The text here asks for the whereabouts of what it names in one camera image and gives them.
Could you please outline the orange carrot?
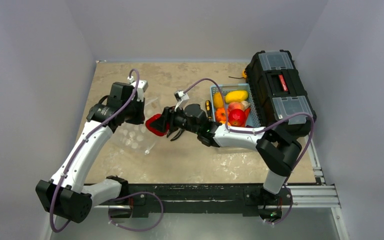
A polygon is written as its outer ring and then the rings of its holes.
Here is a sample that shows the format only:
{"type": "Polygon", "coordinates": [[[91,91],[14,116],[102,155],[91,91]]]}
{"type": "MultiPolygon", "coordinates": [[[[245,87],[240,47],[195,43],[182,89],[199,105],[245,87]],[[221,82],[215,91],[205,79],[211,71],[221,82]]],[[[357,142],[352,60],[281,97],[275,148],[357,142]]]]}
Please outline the orange carrot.
{"type": "Polygon", "coordinates": [[[242,124],[242,127],[245,127],[247,125],[247,120],[248,120],[250,112],[251,112],[250,107],[248,107],[247,109],[244,110],[245,118],[244,118],[244,122],[242,124]]]}

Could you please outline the red bell pepper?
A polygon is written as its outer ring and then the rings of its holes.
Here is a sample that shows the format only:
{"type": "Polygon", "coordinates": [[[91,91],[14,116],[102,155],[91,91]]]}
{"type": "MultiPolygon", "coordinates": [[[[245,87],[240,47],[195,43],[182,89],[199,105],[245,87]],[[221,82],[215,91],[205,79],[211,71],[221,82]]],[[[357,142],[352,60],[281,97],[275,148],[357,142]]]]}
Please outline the red bell pepper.
{"type": "Polygon", "coordinates": [[[154,133],[153,131],[153,116],[150,117],[146,122],[145,122],[145,126],[146,128],[151,132],[153,133],[154,135],[156,136],[159,136],[159,137],[162,137],[162,136],[165,136],[167,133],[154,133]]]}

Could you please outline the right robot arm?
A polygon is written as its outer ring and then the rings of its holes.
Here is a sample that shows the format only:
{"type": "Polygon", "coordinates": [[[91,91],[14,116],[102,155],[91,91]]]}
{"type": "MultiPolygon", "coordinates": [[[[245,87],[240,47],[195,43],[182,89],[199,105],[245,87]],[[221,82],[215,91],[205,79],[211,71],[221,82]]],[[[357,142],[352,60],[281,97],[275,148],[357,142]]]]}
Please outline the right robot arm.
{"type": "Polygon", "coordinates": [[[301,144],[281,126],[245,128],[229,127],[207,117],[199,104],[189,104],[184,109],[165,107],[145,122],[146,128],[157,136],[176,130],[196,134],[207,147],[235,147],[259,153],[268,173],[260,196],[268,204],[280,198],[281,188],[291,175],[302,150],[301,144]]]}

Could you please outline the clear zip top bag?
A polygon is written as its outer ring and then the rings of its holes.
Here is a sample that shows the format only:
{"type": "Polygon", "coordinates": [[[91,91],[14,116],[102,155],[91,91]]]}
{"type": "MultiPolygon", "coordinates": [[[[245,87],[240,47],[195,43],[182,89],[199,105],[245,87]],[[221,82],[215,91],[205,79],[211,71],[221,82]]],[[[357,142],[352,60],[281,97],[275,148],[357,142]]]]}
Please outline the clear zip top bag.
{"type": "Polygon", "coordinates": [[[112,136],[113,143],[125,150],[148,155],[157,143],[157,136],[146,128],[145,122],[161,111],[160,96],[153,94],[147,97],[144,104],[144,123],[123,123],[112,136]]]}

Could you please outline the orange small pumpkin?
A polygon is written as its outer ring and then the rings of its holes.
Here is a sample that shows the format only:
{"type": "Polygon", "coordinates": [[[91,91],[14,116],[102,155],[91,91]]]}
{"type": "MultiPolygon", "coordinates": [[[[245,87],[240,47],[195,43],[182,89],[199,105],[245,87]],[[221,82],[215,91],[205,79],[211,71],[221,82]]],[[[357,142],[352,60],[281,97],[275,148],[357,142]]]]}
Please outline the orange small pumpkin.
{"type": "Polygon", "coordinates": [[[225,110],[223,107],[217,108],[214,112],[214,119],[218,123],[225,124],[227,121],[227,117],[229,116],[230,111],[225,110]]]}

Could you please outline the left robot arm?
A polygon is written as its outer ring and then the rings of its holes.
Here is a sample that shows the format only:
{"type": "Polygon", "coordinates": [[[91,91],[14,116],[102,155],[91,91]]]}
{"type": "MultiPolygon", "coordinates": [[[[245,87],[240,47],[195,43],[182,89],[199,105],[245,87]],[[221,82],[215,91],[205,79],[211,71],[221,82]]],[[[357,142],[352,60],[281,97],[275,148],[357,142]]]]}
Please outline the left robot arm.
{"type": "Polygon", "coordinates": [[[108,176],[92,185],[87,185],[85,180],[100,151],[119,126],[144,123],[147,88],[145,80],[114,82],[110,93],[90,108],[81,135],[62,166],[50,180],[38,182],[35,191],[52,225],[54,216],[81,223],[97,205],[109,200],[118,205],[128,201],[128,182],[120,177],[108,176]]]}

